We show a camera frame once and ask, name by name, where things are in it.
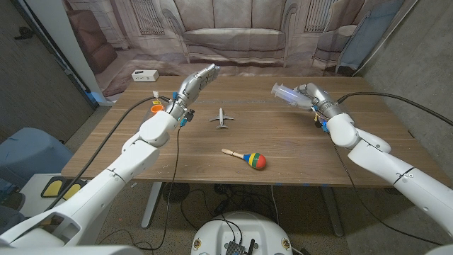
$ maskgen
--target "white power strip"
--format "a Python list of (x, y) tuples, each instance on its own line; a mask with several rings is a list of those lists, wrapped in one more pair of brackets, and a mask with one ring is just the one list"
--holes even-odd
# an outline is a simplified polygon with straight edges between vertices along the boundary
[(156, 81), (159, 78), (157, 70), (135, 70), (132, 73), (134, 81)]

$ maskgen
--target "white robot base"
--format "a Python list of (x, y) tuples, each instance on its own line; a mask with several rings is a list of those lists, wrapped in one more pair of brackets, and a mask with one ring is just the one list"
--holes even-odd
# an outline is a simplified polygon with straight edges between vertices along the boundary
[(242, 243), (239, 229), (230, 223), (236, 236), (236, 241), (232, 242), (233, 232), (220, 215), (198, 230), (193, 239), (191, 255), (242, 255), (244, 252), (249, 255), (292, 255), (288, 235), (272, 220), (246, 211), (228, 212), (224, 216), (241, 229)]

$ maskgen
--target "orange object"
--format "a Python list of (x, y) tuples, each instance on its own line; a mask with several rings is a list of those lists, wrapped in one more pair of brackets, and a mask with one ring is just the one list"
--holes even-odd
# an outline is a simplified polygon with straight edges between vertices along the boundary
[(151, 107), (151, 112), (156, 114), (158, 111), (163, 111), (164, 110), (164, 106), (163, 105), (155, 105), (153, 107)]

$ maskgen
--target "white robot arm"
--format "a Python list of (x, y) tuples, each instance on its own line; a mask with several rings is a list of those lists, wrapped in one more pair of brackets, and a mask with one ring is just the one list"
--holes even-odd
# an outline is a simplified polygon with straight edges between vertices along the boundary
[[(187, 107), (199, 92), (217, 78), (220, 67), (214, 64), (190, 75), (181, 85), (171, 107), (159, 111), (142, 124), (139, 132), (122, 147), (122, 154), (105, 170), (61, 205), (32, 217), (0, 236), (0, 246), (67, 247), (82, 242), (87, 227), (111, 203), (122, 187), (151, 167), (159, 157), (159, 148), (168, 140), (168, 131), (175, 130), (179, 120), (193, 111)], [(49, 220), (61, 222), (52, 231), (40, 226)]]
[(348, 157), (357, 165), (382, 177), (412, 203), (432, 217), (448, 234), (453, 234), (453, 190), (410, 164), (390, 155), (383, 139), (354, 127), (354, 121), (336, 105), (326, 91), (315, 84), (294, 90), (274, 86), (272, 93), (303, 109), (316, 107), (328, 118), (332, 141), (351, 149)]

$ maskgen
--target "maraca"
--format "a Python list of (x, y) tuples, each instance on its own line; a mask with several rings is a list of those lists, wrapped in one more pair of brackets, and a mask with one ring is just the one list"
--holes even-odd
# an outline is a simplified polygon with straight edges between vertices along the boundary
[(248, 164), (251, 167), (253, 167), (254, 169), (262, 169), (266, 165), (266, 158), (259, 153), (252, 153), (252, 154), (244, 155), (244, 154), (239, 154), (237, 152), (233, 152), (232, 150), (229, 150), (229, 149), (222, 149), (222, 152), (247, 161)]

